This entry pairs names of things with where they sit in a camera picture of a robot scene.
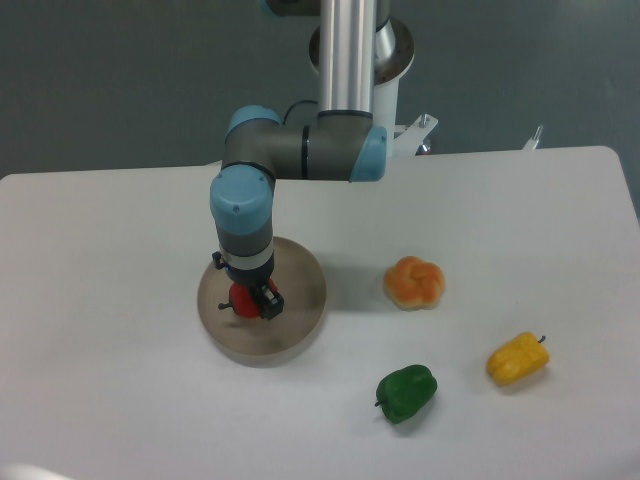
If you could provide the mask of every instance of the bell pepper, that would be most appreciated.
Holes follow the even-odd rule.
[[[487,360],[487,373],[499,386],[509,385],[540,370],[549,361],[543,336],[538,340],[531,332],[524,332],[504,344]]]
[[[423,365],[410,365],[390,373],[378,384],[376,407],[394,424],[414,416],[436,393],[438,382]]]

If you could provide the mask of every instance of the gray wall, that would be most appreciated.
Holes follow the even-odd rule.
[[[607,145],[640,206],[640,2],[395,0],[414,66],[398,120],[441,121],[436,153]],[[317,98],[317,19],[253,0],[0,2],[0,177],[199,165],[233,111]]]

